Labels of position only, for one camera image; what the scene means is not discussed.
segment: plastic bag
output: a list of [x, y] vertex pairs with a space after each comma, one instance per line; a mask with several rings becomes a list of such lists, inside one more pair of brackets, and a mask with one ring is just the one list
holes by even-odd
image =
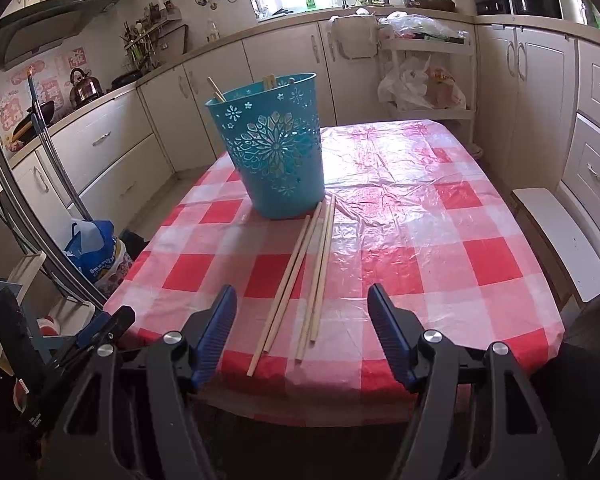
[[133, 264], [131, 256], [126, 252], [126, 247], [120, 239], [116, 241], [115, 257], [116, 259], [111, 268], [95, 283], [96, 288], [106, 298], [109, 298], [120, 286]]
[[401, 10], [392, 12], [386, 18], [378, 19], [378, 22], [384, 25], [381, 29], [381, 38], [393, 38], [394, 33], [396, 38], [414, 38], [417, 34], [426, 34], [439, 40], [468, 37], [468, 33], [464, 30], [453, 30], [433, 18], [408, 14]]
[[71, 232], [71, 241], [64, 252], [80, 272], [95, 283], [116, 259], [113, 224], [108, 220], [80, 220], [71, 225]]
[[398, 110], [414, 108], [465, 109], [466, 98], [448, 70], [432, 66], [430, 56], [409, 56], [390, 70], [378, 86], [381, 103], [395, 101]]

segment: green bottle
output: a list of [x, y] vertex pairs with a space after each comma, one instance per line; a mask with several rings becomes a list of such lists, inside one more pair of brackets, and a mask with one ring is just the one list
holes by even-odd
[[306, 1], [306, 8], [307, 10], [314, 10], [315, 9], [315, 0], [305, 0]]

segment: blue plastic bin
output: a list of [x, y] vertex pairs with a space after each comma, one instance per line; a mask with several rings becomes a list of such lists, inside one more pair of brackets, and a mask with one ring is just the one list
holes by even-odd
[[264, 91], [262, 82], [254, 83], [206, 107], [254, 208], [265, 218], [283, 219], [324, 198], [324, 172], [315, 74], [276, 79], [277, 88]]

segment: checkered tablecloth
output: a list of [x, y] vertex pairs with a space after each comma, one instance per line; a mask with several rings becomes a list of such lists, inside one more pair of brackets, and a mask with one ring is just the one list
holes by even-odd
[[132, 306], [132, 336], [148, 343], [180, 329], [230, 283], [238, 313], [201, 396], [238, 415], [298, 426], [408, 418], [413, 399], [392, 378], [366, 310], [375, 282], [456, 344], [484, 349], [504, 340], [528, 370], [556, 355], [563, 326], [541, 269], [501, 197], [444, 126], [325, 128], [322, 151], [338, 208], [320, 333], [302, 363], [294, 355], [317, 235], [271, 352], [247, 377], [302, 219], [259, 216], [226, 155], [174, 209], [106, 310]]

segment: red and white tablecloth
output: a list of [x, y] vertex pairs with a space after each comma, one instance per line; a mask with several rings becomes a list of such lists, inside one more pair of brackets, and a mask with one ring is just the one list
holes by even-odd
[[408, 418], [413, 399], [392, 378], [366, 310], [375, 282], [456, 344], [506, 341], [528, 370], [557, 354], [564, 329], [536, 258], [444, 126], [325, 128], [322, 151], [338, 208], [320, 333], [301, 363], [294, 355], [317, 235], [271, 352], [247, 377], [302, 219], [259, 216], [227, 155], [174, 209], [106, 310], [132, 306], [132, 336], [149, 343], [211, 306], [221, 285], [233, 285], [238, 313], [218, 375], [201, 396], [238, 415], [297, 426]]

